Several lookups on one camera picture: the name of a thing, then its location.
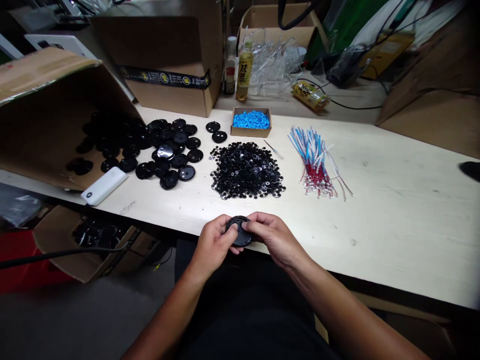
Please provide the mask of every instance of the screwdriver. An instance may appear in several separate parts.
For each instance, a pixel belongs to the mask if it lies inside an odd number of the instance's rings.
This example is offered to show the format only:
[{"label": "screwdriver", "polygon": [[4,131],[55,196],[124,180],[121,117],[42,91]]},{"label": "screwdriver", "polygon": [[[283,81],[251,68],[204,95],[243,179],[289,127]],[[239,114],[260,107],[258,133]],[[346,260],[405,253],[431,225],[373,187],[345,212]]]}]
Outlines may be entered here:
[{"label": "screwdriver", "polygon": [[270,149],[273,150],[273,152],[280,158],[280,160],[284,159],[284,157],[280,155],[280,153],[277,150],[275,150],[266,140],[263,140],[263,141],[270,147]]}]

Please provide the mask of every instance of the person's left hand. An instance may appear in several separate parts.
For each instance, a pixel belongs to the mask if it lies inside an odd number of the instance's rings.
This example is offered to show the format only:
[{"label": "person's left hand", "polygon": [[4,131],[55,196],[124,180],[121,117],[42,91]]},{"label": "person's left hand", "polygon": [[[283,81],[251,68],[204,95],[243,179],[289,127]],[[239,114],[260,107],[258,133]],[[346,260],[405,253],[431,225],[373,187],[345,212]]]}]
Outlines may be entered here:
[{"label": "person's left hand", "polygon": [[230,226],[225,233],[225,228],[230,219],[231,217],[228,215],[220,215],[207,222],[201,231],[195,253],[188,267],[195,276],[199,276],[203,281],[207,281],[214,271],[220,267],[229,249],[232,249],[231,251],[234,254],[240,253],[239,249],[231,247],[237,239],[237,224]]}]

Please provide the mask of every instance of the tipped cardboard box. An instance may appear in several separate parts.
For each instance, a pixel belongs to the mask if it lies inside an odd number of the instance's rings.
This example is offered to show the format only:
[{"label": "tipped cardboard box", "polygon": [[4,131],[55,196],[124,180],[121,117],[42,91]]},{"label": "tipped cardboard box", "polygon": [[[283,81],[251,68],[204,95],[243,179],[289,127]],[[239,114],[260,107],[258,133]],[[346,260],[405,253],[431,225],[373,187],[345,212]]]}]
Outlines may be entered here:
[{"label": "tipped cardboard box", "polygon": [[[44,254],[81,249],[72,236],[73,230],[81,223],[79,213],[63,206],[55,207],[33,230],[36,246]],[[56,257],[50,261],[72,278],[89,283],[102,276],[137,269],[154,241],[156,240],[152,236],[131,226],[116,246],[116,249],[125,245],[127,248],[110,253],[105,260],[97,254],[84,252]]]},{"label": "tipped cardboard box", "polygon": [[[235,127],[234,117],[237,114],[243,114],[244,112],[250,113],[252,111],[258,111],[264,113],[268,118],[268,128],[266,129],[252,129],[246,127]],[[251,138],[268,138],[270,130],[272,130],[272,120],[270,115],[270,109],[266,107],[234,107],[231,115],[230,135],[232,136],[244,136]]]},{"label": "tipped cardboard box", "polygon": [[[282,19],[283,25],[287,25],[296,19],[308,6],[308,3],[286,4]],[[319,34],[323,46],[328,51],[327,35],[314,11],[311,11],[297,26],[289,30],[279,28],[278,14],[278,5],[254,5],[250,7],[241,19],[238,32],[238,44],[240,45],[242,43],[246,35],[265,28],[265,40],[271,41],[276,45],[280,39],[283,43],[290,38],[295,38],[298,46],[305,49],[308,48],[311,39],[314,39],[317,34]],[[257,35],[255,35],[255,39],[257,36],[261,36],[262,33],[263,32],[258,32]]]},{"label": "tipped cardboard box", "polygon": [[[140,118],[100,60],[55,47],[0,66],[0,168],[62,188],[83,191],[103,172],[102,153],[79,155],[84,124],[102,110]],[[66,164],[83,157],[93,169],[83,176]]]},{"label": "tipped cardboard box", "polygon": [[223,74],[220,1],[125,3],[91,23],[143,107],[209,116]]},{"label": "tipped cardboard box", "polygon": [[385,100],[378,127],[480,159],[480,39],[462,11],[421,46]]}]

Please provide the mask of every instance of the plastic bag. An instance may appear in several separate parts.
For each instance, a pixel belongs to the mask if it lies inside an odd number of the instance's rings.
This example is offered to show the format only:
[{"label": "plastic bag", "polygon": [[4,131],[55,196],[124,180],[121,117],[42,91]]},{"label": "plastic bag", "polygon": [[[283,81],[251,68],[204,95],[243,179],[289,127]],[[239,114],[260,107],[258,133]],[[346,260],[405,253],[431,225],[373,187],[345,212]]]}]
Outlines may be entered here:
[{"label": "plastic bag", "polygon": [[33,219],[41,207],[42,202],[36,197],[11,187],[0,187],[0,217],[16,228]]}]

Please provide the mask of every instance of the plastic bottle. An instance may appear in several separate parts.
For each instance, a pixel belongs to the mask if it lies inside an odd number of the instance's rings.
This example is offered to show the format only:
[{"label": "plastic bottle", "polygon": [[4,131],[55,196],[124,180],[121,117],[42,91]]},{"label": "plastic bottle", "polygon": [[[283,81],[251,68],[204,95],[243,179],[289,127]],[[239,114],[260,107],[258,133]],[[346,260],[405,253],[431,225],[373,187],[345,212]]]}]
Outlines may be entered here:
[{"label": "plastic bottle", "polygon": [[229,36],[226,43],[227,59],[225,63],[225,94],[235,93],[235,53],[237,37]]},{"label": "plastic bottle", "polygon": [[315,113],[330,104],[330,97],[323,94],[312,84],[300,80],[292,85],[293,97],[309,106]]},{"label": "plastic bottle", "polygon": [[254,63],[254,54],[252,53],[252,39],[245,40],[243,50],[238,62],[238,79],[236,80],[236,99],[245,101],[249,92],[250,74]]}]

